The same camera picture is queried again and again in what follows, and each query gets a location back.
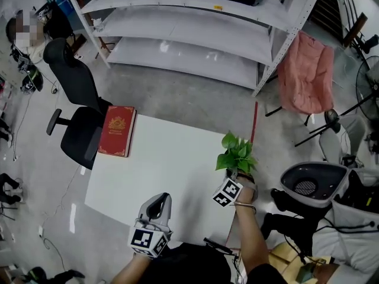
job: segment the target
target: white shelf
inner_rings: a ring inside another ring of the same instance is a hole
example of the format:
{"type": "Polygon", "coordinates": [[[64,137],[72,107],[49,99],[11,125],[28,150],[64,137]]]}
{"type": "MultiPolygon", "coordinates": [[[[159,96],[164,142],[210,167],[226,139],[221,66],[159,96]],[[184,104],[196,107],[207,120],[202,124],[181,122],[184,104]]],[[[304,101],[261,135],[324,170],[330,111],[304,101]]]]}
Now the white shelf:
{"type": "Polygon", "coordinates": [[[255,89],[257,62],[186,43],[124,37],[107,59],[160,69],[175,70],[255,89]]]}
{"type": "Polygon", "coordinates": [[[177,7],[116,9],[97,37],[140,37],[172,40],[242,56],[271,65],[268,29],[208,11],[177,7]]]}
{"type": "Polygon", "coordinates": [[[211,9],[256,20],[284,31],[291,28],[292,24],[287,11],[279,0],[263,0],[256,7],[229,0],[92,0],[82,8],[82,12],[138,5],[171,5],[211,9]]]}

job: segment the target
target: red book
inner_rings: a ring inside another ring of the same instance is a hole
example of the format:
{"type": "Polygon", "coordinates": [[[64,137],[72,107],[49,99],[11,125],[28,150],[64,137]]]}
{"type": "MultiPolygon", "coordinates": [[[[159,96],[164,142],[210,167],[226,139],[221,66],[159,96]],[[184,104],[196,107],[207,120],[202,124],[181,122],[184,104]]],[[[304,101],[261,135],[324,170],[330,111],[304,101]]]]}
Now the red book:
{"type": "Polygon", "coordinates": [[[101,132],[99,153],[127,157],[136,110],[129,106],[109,106],[101,132]]]}

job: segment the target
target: black sleeve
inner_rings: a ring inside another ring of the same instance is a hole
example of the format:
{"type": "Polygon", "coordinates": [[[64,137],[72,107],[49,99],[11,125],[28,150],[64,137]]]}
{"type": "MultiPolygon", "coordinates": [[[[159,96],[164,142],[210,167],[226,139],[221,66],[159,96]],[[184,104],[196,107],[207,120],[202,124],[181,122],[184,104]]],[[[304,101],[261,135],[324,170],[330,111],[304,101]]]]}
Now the black sleeve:
{"type": "Polygon", "coordinates": [[[248,275],[247,284],[287,284],[282,275],[270,264],[255,267],[248,275]]]}

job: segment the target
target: chair headrest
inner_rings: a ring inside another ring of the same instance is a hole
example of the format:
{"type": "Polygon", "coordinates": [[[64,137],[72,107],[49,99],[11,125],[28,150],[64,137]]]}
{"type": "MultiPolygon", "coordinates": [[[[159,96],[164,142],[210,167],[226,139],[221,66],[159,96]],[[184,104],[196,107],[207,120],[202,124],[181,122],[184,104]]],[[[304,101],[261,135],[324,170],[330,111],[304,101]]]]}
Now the chair headrest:
{"type": "Polygon", "coordinates": [[[70,67],[74,67],[76,61],[71,48],[64,38],[54,39],[47,44],[43,52],[43,60],[47,64],[60,63],[70,67]]]}

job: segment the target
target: bracelet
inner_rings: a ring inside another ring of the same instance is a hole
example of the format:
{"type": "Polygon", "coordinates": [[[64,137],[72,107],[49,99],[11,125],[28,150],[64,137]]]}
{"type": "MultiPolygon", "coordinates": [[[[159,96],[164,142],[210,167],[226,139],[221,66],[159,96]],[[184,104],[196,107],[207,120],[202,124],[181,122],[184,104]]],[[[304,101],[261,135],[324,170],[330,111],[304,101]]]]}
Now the bracelet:
{"type": "Polygon", "coordinates": [[[233,204],[234,206],[246,206],[246,207],[250,207],[254,210],[254,214],[256,214],[256,208],[254,205],[252,204],[247,204],[247,203],[241,203],[241,202],[234,202],[233,204]]]}

